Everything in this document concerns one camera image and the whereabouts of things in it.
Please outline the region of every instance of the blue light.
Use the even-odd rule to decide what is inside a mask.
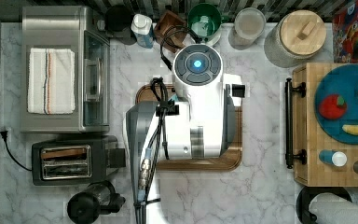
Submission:
[[[197,68],[201,67],[202,66],[202,62],[200,60],[196,60],[193,65]]]

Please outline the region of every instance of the white towel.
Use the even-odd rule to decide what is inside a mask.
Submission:
[[[72,114],[75,54],[70,49],[31,49],[28,112]]]

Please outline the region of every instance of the black handle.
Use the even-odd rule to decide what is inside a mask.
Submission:
[[[305,97],[307,93],[306,83],[302,82],[298,87],[293,88],[292,79],[287,78],[284,85],[285,109],[286,109],[286,165],[287,169],[293,169],[294,160],[300,160],[302,164],[307,163],[307,151],[302,149],[297,155],[293,154],[293,92],[301,93]]]

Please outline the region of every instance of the gray marble pattern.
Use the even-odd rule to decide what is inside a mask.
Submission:
[[[270,63],[264,38],[274,24],[248,49],[238,51],[227,41],[231,24],[214,46],[222,55],[226,73],[241,75],[248,84],[243,99],[243,159],[232,172],[159,172],[162,206],[172,224],[299,223],[296,196],[301,190],[284,161],[284,81],[293,68]],[[331,25],[323,49],[313,62],[332,62]],[[110,133],[122,143],[122,120],[135,101],[137,90],[152,77],[172,82],[159,59],[159,45],[152,49],[124,46],[111,40]],[[8,144],[19,161],[31,166],[31,145],[54,138],[52,134],[24,134],[20,128],[21,25],[2,23],[0,126],[9,128]],[[127,202],[117,214],[101,216],[95,223],[135,223],[129,166],[114,182]],[[7,155],[0,141],[0,224],[72,223],[66,213],[69,199],[86,186],[36,187],[31,173]],[[350,189],[358,203],[358,189]]]

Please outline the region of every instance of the black container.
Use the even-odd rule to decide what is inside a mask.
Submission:
[[[99,215],[117,213],[126,199],[116,193],[112,183],[90,184],[85,190],[76,194],[68,203],[67,213],[76,224],[93,223]]]
[[[124,6],[110,7],[105,13],[105,30],[109,37],[125,45],[133,45],[136,38],[131,31],[133,15]]]

